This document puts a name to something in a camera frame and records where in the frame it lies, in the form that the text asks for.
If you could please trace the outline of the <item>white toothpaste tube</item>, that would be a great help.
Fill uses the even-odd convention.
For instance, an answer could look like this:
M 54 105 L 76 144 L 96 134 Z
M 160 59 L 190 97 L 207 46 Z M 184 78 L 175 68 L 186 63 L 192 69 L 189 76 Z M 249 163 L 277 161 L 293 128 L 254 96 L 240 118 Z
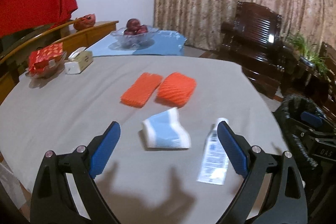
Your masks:
M 207 135 L 198 182 L 214 185 L 224 184 L 229 159 L 218 138 L 217 129 L 220 122 L 228 123 L 228 119 L 218 118 Z

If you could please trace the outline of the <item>blue white paper packet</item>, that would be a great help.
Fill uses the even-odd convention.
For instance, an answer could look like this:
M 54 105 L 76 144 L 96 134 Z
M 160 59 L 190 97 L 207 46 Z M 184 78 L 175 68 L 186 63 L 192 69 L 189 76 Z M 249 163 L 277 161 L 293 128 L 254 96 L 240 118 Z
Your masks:
M 191 138 L 179 120 L 179 111 L 173 107 L 155 114 L 142 122 L 147 148 L 189 149 Z

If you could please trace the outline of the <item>orange foam net thick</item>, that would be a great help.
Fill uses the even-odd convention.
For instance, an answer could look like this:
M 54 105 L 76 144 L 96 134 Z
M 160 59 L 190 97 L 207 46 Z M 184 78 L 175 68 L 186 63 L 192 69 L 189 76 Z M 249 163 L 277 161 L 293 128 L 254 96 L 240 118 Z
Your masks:
M 195 79 L 174 72 L 160 84 L 157 100 L 171 106 L 183 107 L 193 95 L 197 82 Z

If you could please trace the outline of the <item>black lined trash bin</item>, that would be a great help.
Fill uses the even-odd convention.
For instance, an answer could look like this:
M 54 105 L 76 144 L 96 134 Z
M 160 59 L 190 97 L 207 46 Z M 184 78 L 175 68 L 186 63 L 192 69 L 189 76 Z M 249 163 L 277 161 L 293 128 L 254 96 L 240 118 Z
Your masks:
M 312 100 L 291 94 L 273 115 L 301 173 L 335 165 L 335 122 Z

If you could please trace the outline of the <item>dark wooden side table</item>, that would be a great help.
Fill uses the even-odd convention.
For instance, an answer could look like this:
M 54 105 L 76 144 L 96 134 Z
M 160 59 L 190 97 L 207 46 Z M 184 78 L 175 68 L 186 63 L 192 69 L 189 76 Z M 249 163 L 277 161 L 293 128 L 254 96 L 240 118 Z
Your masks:
M 280 91 L 283 96 L 300 94 L 323 106 L 329 99 L 330 83 L 307 59 L 300 57 L 282 57 L 279 60 L 282 69 Z

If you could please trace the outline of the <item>green potted plant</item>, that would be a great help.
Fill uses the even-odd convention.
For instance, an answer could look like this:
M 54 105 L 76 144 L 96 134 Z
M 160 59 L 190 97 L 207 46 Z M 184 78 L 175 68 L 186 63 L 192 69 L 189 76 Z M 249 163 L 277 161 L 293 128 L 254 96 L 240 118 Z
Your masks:
M 299 54 L 299 60 L 306 67 L 316 71 L 321 77 L 327 77 L 329 69 L 325 64 L 325 58 L 316 52 L 317 44 L 310 44 L 299 32 L 289 34 L 285 42 Z

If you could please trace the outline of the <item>grey tablecloth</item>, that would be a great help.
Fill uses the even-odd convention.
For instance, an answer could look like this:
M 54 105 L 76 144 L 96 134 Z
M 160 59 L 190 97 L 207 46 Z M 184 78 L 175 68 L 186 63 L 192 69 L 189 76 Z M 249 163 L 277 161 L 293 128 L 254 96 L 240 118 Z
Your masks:
M 154 97 L 140 109 L 120 97 L 145 72 L 179 72 L 196 80 L 179 109 L 191 148 L 145 147 L 142 122 L 167 110 Z M 215 223 L 242 178 L 228 168 L 223 185 L 198 182 L 203 147 L 212 125 L 227 118 L 232 130 L 265 152 L 287 150 L 280 128 L 239 65 L 180 56 L 98 57 L 79 75 L 62 73 L 45 84 L 23 77 L 1 104 L 1 153 L 16 178 L 32 190 L 48 150 L 72 152 L 102 134 L 112 121 L 121 137 L 96 184 L 122 223 Z

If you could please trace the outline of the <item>white tissue box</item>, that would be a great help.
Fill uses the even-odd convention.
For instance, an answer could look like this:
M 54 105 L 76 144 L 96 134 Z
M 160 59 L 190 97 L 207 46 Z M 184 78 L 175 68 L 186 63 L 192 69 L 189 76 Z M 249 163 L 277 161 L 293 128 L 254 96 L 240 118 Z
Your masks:
M 80 47 L 72 52 L 64 63 L 64 69 L 67 75 L 78 75 L 82 73 L 93 62 L 92 51 L 86 47 Z

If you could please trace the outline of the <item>red snack box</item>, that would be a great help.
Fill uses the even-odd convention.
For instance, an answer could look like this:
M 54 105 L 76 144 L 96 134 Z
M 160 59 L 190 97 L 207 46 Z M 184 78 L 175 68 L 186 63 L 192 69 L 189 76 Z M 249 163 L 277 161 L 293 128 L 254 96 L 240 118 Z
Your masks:
M 63 43 L 51 44 L 40 50 L 33 51 L 29 56 L 28 73 L 30 76 L 42 76 L 47 69 L 59 65 L 63 56 Z

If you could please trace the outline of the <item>wooden TV cabinet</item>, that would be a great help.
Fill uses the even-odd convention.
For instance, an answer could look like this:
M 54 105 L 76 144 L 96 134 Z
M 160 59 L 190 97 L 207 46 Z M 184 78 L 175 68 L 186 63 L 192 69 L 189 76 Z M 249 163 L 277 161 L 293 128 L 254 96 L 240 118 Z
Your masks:
M 78 20 L 70 20 L 60 26 L 48 29 L 38 27 L 32 33 L 19 39 L 6 50 L 1 51 L 1 102 L 9 95 L 19 82 L 19 76 L 28 66 L 32 51 L 54 43 L 63 43 L 64 50 L 70 54 L 80 47 L 90 47 L 117 28 L 118 20 L 102 21 L 93 27 L 76 31 L 72 25 Z

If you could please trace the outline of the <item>light blue tablecloth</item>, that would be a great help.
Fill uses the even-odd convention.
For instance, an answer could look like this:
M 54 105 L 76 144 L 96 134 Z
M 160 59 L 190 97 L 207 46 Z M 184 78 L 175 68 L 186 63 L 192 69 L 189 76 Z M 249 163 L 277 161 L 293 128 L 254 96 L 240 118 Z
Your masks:
M 187 38 L 176 31 L 159 30 L 153 37 L 154 44 L 142 50 L 110 50 L 108 46 L 114 41 L 108 34 L 94 45 L 87 48 L 92 51 L 94 57 L 103 56 L 127 56 L 127 55 L 159 55 L 159 56 L 183 56 Z

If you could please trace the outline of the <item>glass fruit bowl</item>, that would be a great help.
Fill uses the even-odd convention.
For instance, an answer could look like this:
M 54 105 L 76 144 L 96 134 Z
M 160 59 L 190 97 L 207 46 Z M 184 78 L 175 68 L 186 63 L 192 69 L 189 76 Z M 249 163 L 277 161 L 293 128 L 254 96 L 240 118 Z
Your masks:
M 125 33 L 126 28 L 112 31 L 110 35 L 114 41 L 108 46 L 110 50 L 142 50 L 154 44 L 153 37 L 159 32 L 159 29 L 147 26 L 147 32 L 136 35 Z

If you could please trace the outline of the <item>red basket on cabinet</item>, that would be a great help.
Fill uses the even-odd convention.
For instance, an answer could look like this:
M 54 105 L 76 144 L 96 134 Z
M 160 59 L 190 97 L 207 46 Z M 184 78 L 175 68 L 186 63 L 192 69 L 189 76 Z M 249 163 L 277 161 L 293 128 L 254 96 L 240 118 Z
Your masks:
M 95 23 L 96 23 L 95 14 L 88 14 L 80 18 L 76 18 L 73 27 L 76 31 L 81 31 L 93 27 Z

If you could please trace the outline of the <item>red apples in bowl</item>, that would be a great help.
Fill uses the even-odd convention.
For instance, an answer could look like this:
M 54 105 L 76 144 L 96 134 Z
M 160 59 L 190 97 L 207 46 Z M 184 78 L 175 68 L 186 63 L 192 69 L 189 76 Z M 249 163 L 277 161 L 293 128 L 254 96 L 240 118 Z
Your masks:
M 138 19 L 132 18 L 127 21 L 126 30 L 123 32 L 124 35 L 139 35 L 148 32 L 146 25 L 141 25 Z

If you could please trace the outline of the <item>red cloth cover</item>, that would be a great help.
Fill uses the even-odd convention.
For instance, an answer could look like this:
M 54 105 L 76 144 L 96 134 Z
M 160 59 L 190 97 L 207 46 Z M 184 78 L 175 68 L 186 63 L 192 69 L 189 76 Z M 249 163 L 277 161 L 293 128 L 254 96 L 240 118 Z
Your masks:
M 78 9 L 76 0 L 1 0 L 1 37 L 65 23 Z

